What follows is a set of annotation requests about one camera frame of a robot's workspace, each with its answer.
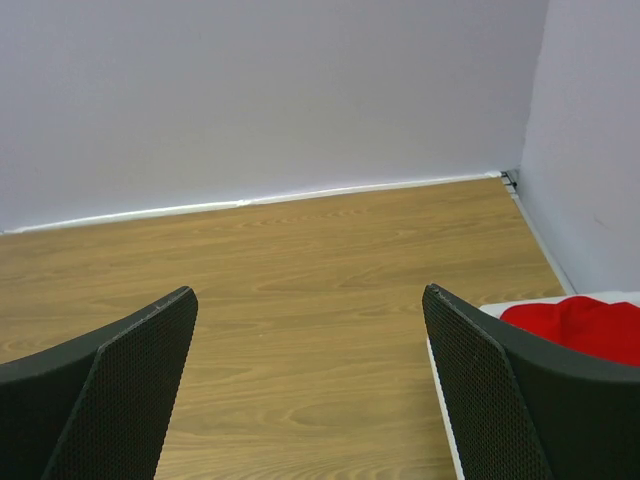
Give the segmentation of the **red t shirt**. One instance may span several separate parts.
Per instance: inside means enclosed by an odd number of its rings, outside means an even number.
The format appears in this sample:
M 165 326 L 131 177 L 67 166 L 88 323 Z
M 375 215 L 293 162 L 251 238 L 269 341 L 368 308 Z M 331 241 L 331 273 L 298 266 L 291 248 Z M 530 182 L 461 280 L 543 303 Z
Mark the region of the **red t shirt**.
M 557 304 L 508 308 L 500 319 L 567 349 L 614 363 L 639 365 L 639 307 L 586 296 Z

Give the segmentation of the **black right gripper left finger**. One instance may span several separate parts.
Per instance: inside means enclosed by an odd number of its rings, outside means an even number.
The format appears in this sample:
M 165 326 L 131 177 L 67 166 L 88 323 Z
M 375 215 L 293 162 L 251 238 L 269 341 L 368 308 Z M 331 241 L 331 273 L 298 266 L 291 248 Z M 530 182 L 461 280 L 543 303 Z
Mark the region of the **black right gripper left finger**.
M 198 313 L 181 287 L 1 366 L 4 479 L 151 479 Z

